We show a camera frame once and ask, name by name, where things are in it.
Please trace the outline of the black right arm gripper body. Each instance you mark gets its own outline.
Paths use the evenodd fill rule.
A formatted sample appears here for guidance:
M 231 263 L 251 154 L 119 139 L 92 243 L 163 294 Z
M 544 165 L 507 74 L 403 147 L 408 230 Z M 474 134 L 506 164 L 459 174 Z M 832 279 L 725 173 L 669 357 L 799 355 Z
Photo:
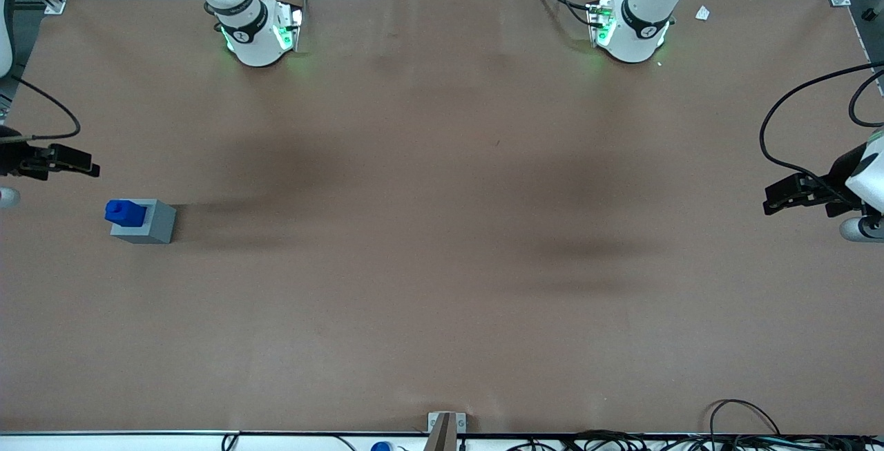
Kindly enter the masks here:
M 23 140 L 1 145 L 1 177 L 30 177 L 47 180 L 50 165 L 44 146 L 32 146 Z

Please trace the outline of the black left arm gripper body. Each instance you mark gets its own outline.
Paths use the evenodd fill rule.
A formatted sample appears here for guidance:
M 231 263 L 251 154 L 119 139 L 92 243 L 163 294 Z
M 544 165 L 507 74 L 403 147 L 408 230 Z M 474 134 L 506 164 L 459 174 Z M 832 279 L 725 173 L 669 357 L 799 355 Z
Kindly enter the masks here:
M 826 180 L 838 194 L 826 204 L 828 218 L 836 218 L 853 212 L 867 214 L 865 203 L 846 186 L 848 178 L 858 168 L 864 152 L 865 144 L 861 144 L 839 156 L 831 165 Z

